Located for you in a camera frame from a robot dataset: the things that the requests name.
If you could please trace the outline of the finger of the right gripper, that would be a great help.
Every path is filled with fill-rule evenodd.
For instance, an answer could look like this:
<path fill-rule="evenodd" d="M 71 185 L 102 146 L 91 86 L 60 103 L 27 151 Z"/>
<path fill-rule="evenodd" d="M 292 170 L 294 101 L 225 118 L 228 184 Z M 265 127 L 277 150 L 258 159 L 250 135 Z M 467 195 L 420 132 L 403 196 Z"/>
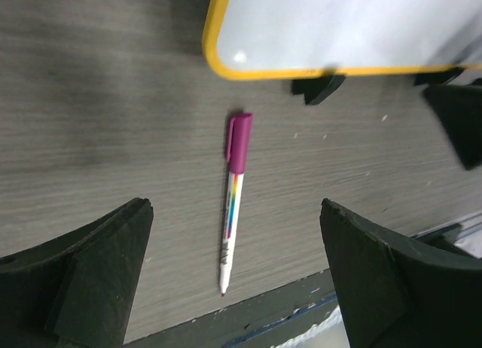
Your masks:
<path fill-rule="evenodd" d="M 438 117 L 466 170 L 481 166 L 481 79 L 427 87 L 423 97 Z"/>

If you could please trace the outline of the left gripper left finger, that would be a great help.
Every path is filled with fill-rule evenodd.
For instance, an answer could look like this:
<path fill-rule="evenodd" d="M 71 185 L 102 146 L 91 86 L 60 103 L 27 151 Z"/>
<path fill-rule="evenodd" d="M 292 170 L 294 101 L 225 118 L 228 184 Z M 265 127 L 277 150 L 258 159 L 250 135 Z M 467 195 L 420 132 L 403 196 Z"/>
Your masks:
<path fill-rule="evenodd" d="M 3 347 L 121 347 L 154 210 L 135 198 L 1 259 Z"/>

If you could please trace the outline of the white marker with magenta cap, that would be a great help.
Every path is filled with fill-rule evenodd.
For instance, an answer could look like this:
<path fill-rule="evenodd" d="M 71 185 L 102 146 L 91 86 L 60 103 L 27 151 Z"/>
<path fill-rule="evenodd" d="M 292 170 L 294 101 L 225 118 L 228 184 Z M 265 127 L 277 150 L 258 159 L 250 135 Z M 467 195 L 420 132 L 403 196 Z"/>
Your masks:
<path fill-rule="evenodd" d="M 235 114 L 228 125 L 225 154 L 227 192 L 219 264 L 219 289 L 222 296 L 225 296 L 230 285 L 252 124 L 252 113 L 240 113 Z"/>

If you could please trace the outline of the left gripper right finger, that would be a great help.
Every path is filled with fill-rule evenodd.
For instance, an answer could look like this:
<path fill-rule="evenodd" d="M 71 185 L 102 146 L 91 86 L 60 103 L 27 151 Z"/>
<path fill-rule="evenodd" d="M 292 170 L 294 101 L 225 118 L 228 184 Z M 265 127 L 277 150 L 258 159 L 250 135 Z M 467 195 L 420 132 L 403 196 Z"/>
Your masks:
<path fill-rule="evenodd" d="M 479 347 L 481 261 L 322 201 L 320 226 L 352 347 Z"/>

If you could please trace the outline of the whiteboard with orange frame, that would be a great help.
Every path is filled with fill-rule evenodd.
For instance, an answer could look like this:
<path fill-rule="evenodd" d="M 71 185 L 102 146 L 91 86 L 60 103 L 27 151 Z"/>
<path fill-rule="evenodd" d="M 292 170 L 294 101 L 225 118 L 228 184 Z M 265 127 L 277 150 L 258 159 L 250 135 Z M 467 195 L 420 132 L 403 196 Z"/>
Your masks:
<path fill-rule="evenodd" d="M 235 80 L 481 65 L 481 0 L 210 0 L 203 54 Z"/>

